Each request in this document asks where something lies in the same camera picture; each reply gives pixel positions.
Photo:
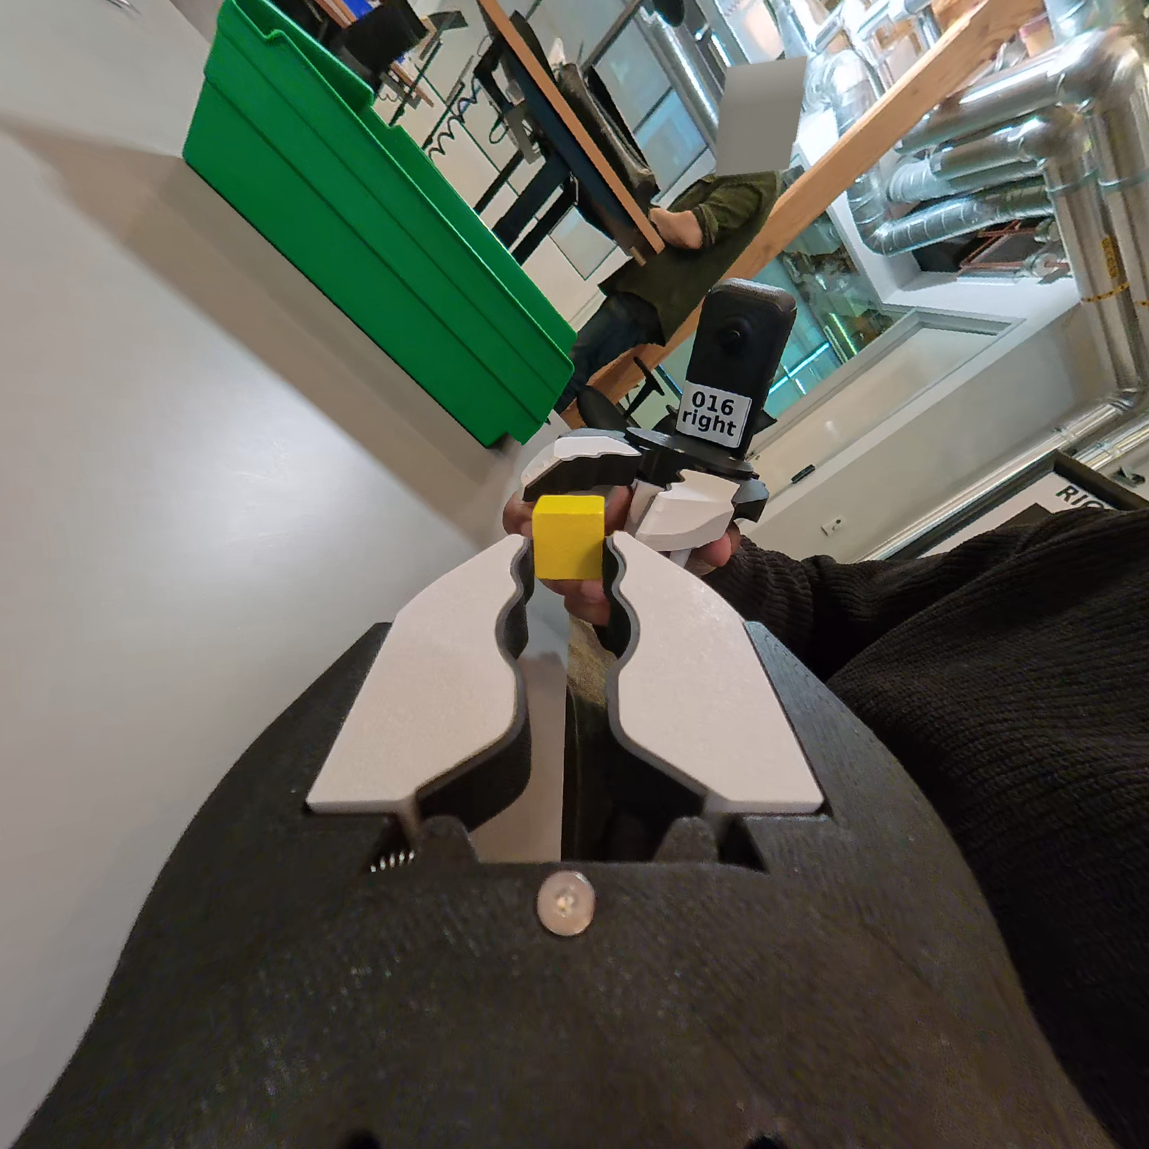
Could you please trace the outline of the black framed sign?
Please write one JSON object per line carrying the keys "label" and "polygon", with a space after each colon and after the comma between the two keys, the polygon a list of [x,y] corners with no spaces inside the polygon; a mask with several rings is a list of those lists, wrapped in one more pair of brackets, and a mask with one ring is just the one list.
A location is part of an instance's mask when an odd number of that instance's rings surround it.
{"label": "black framed sign", "polygon": [[1102,470],[1077,464],[1066,452],[1049,452],[1051,495],[1047,496],[1049,510],[1146,510],[1149,501]]}

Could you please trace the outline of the person's right forearm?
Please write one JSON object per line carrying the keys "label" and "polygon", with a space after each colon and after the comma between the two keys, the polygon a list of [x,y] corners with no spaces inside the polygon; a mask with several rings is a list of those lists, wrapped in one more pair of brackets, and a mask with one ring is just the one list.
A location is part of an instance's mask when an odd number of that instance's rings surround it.
{"label": "person's right forearm", "polygon": [[1064,1069],[1149,1144],[1149,516],[1056,510],[903,562],[765,552],[704,580],[924,789]]}

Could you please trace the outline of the wooden beam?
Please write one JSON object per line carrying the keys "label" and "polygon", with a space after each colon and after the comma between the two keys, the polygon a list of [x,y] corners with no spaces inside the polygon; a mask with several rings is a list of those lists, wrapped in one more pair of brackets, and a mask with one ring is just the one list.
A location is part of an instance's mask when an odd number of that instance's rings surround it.
{"label": "wooden beam", "polygon": [[[919,58],[875,108],[841,129],[840,142],[789,187],[779,189],[765,223],[748,249],[727,267],[721,281],[752,281],[773,262],[849,183],[869,173],[927,112],[936,112],[961,84],[966,84],[990,57],[1038,13],[1038,4],[975,4],[942,36],[924,58]],[[698,327],[698,311],[680,323],[667,345],[650,349],[651,364]]]}

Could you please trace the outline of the grey desk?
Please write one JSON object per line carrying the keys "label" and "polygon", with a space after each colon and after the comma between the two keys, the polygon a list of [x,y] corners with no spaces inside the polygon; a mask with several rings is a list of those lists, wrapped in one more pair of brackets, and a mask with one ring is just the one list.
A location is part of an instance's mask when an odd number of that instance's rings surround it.
{"label": "grey desk", "polygon": [[221,775],[552,425],[482,449],[182,162],[172,4],[2,4],[0,52],[12,1146]]}

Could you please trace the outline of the wooden top table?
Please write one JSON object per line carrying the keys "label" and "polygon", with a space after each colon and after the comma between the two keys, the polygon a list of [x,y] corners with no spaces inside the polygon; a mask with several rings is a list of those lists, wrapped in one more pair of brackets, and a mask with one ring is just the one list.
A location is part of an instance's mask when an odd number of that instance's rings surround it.
{"label": "wooden top table", "polygon": [[521,13],[488,0],[480,13],[490,30],[490,50],[475,61],[480,88],[509,129],[526,120],[526,130],[515,130],[526,136],[521,160],[530,149],[541,154],[541,170],[492,223],[498,239],[526,262],[578,206],[640,267],[661,252],[650,220],[651,196],[640,196],[640,160],[620,126],[597,108],[581,67],[552,67]]}

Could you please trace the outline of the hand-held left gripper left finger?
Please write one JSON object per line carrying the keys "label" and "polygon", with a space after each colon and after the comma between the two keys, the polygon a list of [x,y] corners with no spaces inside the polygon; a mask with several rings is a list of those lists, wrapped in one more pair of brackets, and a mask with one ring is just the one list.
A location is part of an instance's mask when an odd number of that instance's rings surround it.
{"label": "hand-held left gripper left finger", "polygon": [[308,789],[311,813],[449,813],[468,832],[530,775],[521,651],[530,541],[509,536],[402,606]]}

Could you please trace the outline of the green plastic bin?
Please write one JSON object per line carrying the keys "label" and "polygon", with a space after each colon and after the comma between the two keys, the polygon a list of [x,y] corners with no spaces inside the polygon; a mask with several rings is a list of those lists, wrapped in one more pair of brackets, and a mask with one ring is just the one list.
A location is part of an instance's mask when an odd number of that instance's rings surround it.
{"label": "green plastic bin", "polygon": [[573,327],[275,4],[221,4],[182,160],[480,445],[550,421]]}

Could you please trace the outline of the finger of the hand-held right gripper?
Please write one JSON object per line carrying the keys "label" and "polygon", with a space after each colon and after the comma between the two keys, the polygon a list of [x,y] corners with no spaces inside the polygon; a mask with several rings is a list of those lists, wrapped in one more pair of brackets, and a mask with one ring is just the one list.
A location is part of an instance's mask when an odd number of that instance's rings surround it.
{"label": "finger of the hand-held right gripper", "polygon": [[540,496],[592,495],[597,486],[633,486],[640,464],[643,452],[626,433],[569,433],[526,467],[526,503]]}
{"label": "finger of the hand-held right gripper", "polygon": [[626,532],[657,552],[695,552],[726,536],[736,495],[736,481],[698,470],[683,470],[671,486],[636,481]]}

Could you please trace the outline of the person's right hand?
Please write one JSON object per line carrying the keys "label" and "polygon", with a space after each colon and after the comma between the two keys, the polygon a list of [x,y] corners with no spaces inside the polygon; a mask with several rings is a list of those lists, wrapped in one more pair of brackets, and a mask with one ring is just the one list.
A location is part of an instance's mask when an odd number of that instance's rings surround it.
{"label": "person's right hand", "polygon": [[[609,532],[620,532],[627,521],[627,509],[633,509],[633,491],[627,486],[610,486],[609,491]],[[511,495],[505,503],[505,532],[509,536],[526,536],[530,537],[536,532],[536,503],[529,503],[526,496]],[[733,521],[726,529],[721,537],[695,550],[683,562],[687,573],[695,575],[708,575],[714,568],[721,568],[742,545],[742,532]],[[544,580],[550,591],[556,591],[567,602],[567,612],[587,625],[609,625],[610,620],[610,602],[605,593],[602,580]]]}

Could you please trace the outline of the black office chair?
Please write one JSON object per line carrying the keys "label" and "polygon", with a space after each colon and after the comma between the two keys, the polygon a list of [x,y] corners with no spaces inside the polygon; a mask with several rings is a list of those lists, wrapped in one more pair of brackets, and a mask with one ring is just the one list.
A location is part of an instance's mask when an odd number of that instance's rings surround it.
{"label": "black office chair", "polygon": [[658,366],[651,369],[640,353],[626,353],[592,386],[581,389],[567,421],[590,433],[651,429],[671,412],[671,389]]}

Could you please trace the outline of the yellow wooden cube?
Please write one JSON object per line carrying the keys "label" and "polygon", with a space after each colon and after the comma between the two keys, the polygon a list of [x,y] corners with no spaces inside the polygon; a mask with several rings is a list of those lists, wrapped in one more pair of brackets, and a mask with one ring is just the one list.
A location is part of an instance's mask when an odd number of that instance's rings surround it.
{"label": "yellow wooden cube", "polygon": [[597,585],[609,537],[602,495],[544,495],[530,510],[536,575],[541,585]]}

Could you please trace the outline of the silver ventilation ducts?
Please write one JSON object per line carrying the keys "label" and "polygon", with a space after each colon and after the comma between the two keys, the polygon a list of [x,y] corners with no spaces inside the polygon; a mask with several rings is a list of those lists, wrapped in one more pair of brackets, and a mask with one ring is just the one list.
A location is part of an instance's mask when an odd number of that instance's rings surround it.
{"label": "silver ventilation ducts", "polygon": [[1146,419],[1149,78],[1142,4],[1047,4],[1051,50],[988,73],[849,187],[874,254],[1049,214],[1111,379],[1091,429]]}

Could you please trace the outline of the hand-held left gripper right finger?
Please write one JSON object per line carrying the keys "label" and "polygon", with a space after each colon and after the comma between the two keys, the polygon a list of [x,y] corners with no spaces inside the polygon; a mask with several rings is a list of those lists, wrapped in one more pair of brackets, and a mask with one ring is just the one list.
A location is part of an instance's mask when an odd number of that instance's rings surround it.
{"label": "hand-held left gripper right finger", "polygon": [[704,819],[813,813],[825,793],[742,614],[633,536],[605,545],[609,717]]}

